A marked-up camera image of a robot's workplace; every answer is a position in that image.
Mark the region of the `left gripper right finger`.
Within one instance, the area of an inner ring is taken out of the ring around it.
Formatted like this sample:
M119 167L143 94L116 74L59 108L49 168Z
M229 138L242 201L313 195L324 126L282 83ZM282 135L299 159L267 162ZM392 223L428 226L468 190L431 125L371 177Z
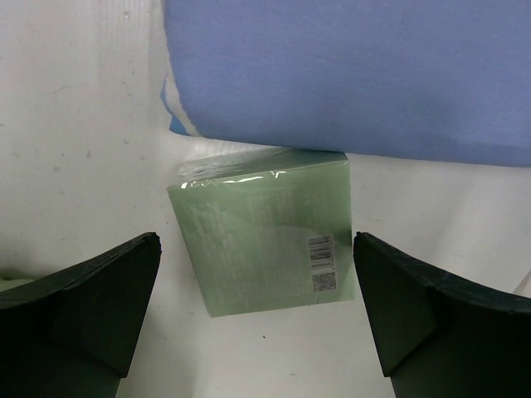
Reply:
M397 397L528 397L530 300L359 232L353 260L382 373Z

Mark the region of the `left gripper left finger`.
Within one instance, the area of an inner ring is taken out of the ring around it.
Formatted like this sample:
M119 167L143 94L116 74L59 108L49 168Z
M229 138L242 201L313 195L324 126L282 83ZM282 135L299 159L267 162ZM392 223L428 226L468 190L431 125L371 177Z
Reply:
M148 232L40 279L2 279L1 395L114 397L160 257Z

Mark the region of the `green box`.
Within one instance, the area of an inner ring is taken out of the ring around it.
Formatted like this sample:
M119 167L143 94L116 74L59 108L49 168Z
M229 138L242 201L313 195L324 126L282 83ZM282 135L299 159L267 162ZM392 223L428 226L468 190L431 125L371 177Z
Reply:
M190 160L168 195L210 316L353 299L345 154L273 148Z

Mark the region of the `blue cloth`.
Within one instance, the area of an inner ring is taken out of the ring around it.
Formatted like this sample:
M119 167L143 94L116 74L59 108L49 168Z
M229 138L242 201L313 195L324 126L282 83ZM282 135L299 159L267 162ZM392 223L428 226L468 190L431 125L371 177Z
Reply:
M527 1L166 1L175 133L530 164Z

